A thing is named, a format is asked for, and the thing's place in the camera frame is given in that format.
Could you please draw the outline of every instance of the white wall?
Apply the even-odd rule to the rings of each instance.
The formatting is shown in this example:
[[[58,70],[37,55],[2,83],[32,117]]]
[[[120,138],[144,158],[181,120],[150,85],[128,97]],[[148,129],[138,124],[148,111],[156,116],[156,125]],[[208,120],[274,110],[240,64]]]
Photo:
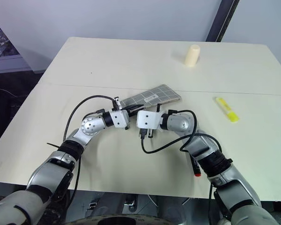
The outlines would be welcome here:
[[[281,63],[281,0],[240,0],[222,42],[265,44]]]
[[[221,0],[0,0],[0,27],[34,71],[68,37],[205,41]]]

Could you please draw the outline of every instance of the checkered pattern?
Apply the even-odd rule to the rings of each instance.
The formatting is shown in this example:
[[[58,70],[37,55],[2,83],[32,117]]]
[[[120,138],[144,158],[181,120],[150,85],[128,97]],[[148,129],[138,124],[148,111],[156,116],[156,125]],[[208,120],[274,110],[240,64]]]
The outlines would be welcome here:
[[[151,101],[145,102],[144,99],[148,98],[152,95],[158,95],[157,98],[152,99]],[[151,90],[147,90],[141,94],[135,95],[133,97],[127,98],[121,101],[122,107],[126,107],[128,105],[144,105],[145,108],[149,108],[152,106],[160,104],[169,103],[172,101],[181,100],[181,96],[174,92],[171,88],[167,85],[163,84],[157,88],[153,88]]]

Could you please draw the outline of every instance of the robotic arm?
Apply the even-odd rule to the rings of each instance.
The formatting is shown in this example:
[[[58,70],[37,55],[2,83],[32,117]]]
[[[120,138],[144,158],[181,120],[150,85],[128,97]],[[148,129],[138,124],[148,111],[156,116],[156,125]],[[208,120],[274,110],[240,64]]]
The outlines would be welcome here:
[[[37,224],[50,202],[66,193],[75,164],[90,140],[107,127],[125,128],[129,122],[126,110],[110,110],[98,117],[84,118],[80,128],[33,172],[26,190],[0,201],[0,225]]]
[[[169,110],[169,113],[139,111],[137,126],[141,129],[174,131],[180,137],[194,129],[194,117]],[[218,146],[202,130],[195,131],[184,149],[189,152],[216,188],[214,197],[222,214],[233,225],[277,225],[275,219],[261,207],[260,199],[241,173],[226,159]]]

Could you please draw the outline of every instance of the yellow highlighter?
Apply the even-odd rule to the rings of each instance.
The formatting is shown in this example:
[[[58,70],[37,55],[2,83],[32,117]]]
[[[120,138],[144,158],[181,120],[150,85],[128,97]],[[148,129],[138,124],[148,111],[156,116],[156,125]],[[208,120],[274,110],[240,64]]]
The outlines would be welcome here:
[[[230,108],[228,103],[221,97],[215,98],[217,104],[221,107],[224,113],[228,116],[231,122],[239,121],[239,117],[235,114],[235,112]]]

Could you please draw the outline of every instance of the cream cylindrical cup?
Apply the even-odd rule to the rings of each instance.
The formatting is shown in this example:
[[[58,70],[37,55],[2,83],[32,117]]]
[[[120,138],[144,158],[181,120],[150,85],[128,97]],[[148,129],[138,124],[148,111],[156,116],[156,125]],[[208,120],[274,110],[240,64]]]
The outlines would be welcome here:
[[[185,58],[185,64],[188,67],[194,67],[200,55],[200,46],[191,45]]]

